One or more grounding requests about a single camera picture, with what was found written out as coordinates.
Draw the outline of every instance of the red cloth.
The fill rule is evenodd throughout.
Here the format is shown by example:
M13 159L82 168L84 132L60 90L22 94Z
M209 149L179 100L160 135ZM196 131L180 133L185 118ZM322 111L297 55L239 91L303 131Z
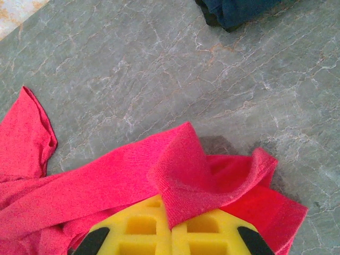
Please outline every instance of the red cloth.
M57 140L28 88L0 125L0 250L66 254L90 226L160 193L170 228L221 208L252 223L276 254L288 253L307 208L269 189L277 160L207 156L190 123L44 177Z

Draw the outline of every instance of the gray marble surface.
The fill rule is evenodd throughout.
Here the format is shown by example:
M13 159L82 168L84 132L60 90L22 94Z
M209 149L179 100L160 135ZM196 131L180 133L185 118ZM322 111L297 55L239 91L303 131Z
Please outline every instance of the gray marble surface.
M290 254L340 254L340 2L285 1L228 34L194 1L55 0L0 41L0 120L22 85L59 147L49 174L191 121L209 153L264 147L308 206Z

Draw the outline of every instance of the dark blue cloth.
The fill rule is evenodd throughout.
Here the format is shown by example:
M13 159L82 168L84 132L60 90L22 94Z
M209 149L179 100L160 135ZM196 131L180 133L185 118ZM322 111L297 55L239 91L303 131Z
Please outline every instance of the dark blue cloth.
M224 28L251 20L281 0L202 0Z

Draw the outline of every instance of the pink fabric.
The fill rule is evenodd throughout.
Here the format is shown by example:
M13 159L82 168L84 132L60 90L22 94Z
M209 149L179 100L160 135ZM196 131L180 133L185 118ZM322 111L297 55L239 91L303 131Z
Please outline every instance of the pink fabric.
M117 148L73 171L44 177L57 145L48 118L23 88L0 126L0 250L66 254L90 226L160 193L169 227L221 208L253 223L288 253L307 208L270 190L277 160L207 156L190 123Z

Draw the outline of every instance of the yellow plastic object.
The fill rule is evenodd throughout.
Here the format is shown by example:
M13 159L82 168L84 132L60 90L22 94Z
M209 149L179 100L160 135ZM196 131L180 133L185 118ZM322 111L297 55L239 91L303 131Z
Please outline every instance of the yellow plastic object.
M256 228L213 210L168 229L159 195L128 207L93 226L110 229L97 255L250 255L237 228Z

